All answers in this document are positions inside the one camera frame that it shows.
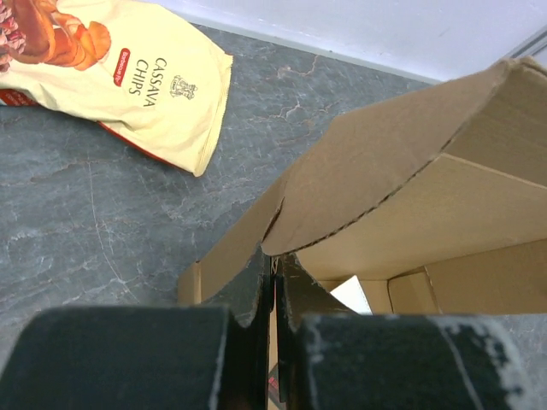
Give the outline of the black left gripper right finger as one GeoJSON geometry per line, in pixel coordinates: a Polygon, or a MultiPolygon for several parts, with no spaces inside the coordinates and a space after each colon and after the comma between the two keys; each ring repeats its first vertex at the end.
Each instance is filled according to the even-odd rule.
{"type": "Polygon", "coordinates": [[[472,315],[361,315],[294,255],[276,261],[279,399],[289,409],[531,409],[508,333],[472,315]]]}

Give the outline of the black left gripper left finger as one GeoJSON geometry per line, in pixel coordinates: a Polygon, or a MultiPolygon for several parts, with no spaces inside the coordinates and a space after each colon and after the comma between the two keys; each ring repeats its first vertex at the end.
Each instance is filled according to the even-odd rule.
{"type": "Polygon", "coordinates": [[[270,261],[257,250],[191,307],[74,306],[37,314],[1,375],[4,409],[264,409],[270,261]]]}

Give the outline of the white paper tag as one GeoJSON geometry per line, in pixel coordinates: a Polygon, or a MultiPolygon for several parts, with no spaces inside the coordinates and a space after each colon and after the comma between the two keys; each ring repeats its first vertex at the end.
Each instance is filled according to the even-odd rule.
{"type": "Polygon", "coordinates": [[[360,315],[373,314],[372,308],[368,303],[368,299],[357,276],[352,276],[347,279],[331,290],[330,294],[354,313],[360,315]]]}

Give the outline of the brown cardboard box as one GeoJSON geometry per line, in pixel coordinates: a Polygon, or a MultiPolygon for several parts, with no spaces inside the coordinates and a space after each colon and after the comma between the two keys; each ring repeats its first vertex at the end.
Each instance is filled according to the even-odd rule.
{"type": "Polygon", "coordinates": [[[294,255],[329,294],[357,276],[372,315],[546,310],[546,71],[532,58],[336,117],[179,278],[187,307],[260,250],[294,255]]]}

